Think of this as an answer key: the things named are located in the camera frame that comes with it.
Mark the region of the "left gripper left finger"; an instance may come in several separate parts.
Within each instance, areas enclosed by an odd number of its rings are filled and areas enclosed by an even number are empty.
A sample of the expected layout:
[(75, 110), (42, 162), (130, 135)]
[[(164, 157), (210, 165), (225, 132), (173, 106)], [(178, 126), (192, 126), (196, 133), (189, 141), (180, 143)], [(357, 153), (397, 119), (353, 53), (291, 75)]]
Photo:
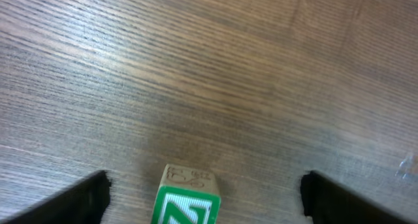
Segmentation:
[(98, 170), (3, 221), (4, 224), (100, 224), (110, 204), (111, 180)]

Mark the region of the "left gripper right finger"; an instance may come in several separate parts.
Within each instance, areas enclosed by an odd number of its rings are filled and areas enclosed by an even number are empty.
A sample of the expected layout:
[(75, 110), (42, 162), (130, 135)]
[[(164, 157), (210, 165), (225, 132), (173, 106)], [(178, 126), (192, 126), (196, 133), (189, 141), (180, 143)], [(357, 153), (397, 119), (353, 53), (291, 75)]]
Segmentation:
[(410, 224), (315, 170), (301, 177), (300, 197), (314, 224)]

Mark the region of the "green Z wooden block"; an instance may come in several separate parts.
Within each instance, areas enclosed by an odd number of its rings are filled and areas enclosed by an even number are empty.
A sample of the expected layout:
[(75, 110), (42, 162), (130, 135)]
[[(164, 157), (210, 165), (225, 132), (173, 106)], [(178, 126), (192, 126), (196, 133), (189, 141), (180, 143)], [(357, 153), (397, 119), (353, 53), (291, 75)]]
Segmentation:
[(216, 224), (221, 195), (214, 173), (167, 164), (151, 224)]

